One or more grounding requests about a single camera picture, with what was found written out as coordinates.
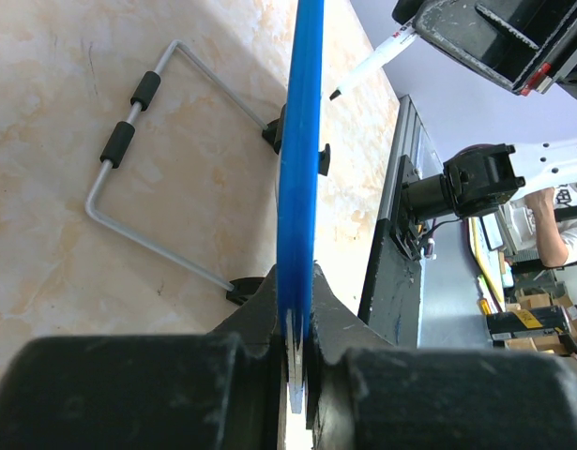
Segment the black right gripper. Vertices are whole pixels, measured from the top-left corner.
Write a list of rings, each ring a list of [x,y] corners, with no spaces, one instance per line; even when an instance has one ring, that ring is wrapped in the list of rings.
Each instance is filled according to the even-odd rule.
[[[399,1],[392,18],[514,95],[577,97],[577,1]]]

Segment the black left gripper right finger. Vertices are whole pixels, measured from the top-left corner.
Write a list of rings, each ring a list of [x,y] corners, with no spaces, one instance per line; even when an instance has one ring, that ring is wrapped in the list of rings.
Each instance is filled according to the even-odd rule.
[[[577,376],[559,357],[404,350],[313,270],[306,423],[317,449],[577,449]]]

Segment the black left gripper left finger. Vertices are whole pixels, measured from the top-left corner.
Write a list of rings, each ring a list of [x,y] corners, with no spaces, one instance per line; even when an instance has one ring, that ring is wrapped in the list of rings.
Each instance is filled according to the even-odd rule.
[[[282,449],[286,400],[269,272],[203,335],[29,341],[0,380],[0,449]]]

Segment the blue framed whiteboard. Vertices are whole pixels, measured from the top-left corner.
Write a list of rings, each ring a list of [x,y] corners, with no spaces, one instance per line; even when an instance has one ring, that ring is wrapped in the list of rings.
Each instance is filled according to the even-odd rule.
[[[299,1],[281,140],[276,296],[291,411],[305,394],[319,169],[325,3]]]

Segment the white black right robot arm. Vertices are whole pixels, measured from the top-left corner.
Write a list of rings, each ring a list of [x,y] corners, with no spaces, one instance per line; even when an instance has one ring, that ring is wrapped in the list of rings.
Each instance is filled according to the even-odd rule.
[[[393,19],[410,25],[440,52],[515,94],[560,85],[577,99],[577,1],[400,1]],[[407,157],[399,163],[391,218],[419,222],[494,212],[529,186],[511,144],[480,144],[420,180]]]

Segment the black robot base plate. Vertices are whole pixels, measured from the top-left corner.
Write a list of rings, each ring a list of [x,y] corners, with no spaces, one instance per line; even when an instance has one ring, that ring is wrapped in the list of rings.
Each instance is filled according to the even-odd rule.
[[[393,219],[402,183],[418,179],[409,156],[388,171],[357,313],[381,338],[405,349],[418,346],[422,267],[394,242]]]

